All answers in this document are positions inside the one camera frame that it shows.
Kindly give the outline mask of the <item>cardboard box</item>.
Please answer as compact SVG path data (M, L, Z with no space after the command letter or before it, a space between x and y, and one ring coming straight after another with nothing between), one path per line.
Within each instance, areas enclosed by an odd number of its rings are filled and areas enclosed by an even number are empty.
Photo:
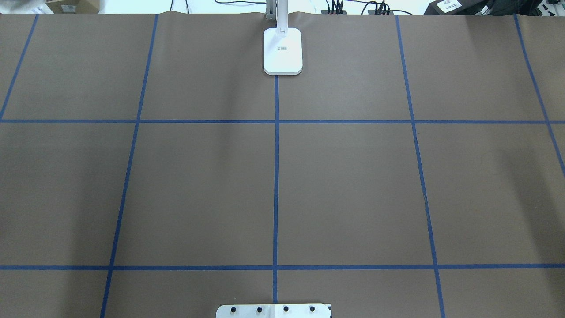
M100 0L47 0L54 14L98 14Z

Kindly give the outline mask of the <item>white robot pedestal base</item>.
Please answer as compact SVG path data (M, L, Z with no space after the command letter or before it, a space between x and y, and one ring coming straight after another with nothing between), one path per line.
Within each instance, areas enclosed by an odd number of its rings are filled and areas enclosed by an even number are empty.
M331 305L323 303L227 304L216 318L331 318Z

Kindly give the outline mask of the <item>white desk lamp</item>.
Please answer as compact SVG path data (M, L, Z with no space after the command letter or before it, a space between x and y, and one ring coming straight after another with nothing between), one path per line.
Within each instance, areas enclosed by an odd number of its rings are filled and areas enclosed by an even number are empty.
M263 32L263 71L267 75L298 75L303 70L302 33L289 26L287 0L267 0L266 20L275 27Z

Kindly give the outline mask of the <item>black device with label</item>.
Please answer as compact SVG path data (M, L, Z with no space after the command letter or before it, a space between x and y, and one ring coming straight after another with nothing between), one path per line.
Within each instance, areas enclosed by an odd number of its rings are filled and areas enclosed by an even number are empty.
M424 15L487 15L495 0L434 0Z

